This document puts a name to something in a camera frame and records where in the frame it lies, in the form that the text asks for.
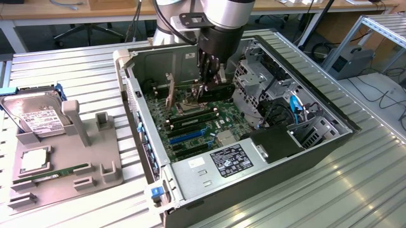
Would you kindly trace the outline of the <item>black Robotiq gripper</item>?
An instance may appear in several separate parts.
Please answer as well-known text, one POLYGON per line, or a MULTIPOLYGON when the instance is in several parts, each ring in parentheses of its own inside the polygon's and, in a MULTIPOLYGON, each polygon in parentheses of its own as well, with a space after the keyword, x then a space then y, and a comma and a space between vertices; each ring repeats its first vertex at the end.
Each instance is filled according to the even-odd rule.
POLYGON ((202 28, 198 39, 198 69, 203 85, 201 91, 233 91, 226 78, 229 59, 239 47, 243 28, 202 28))

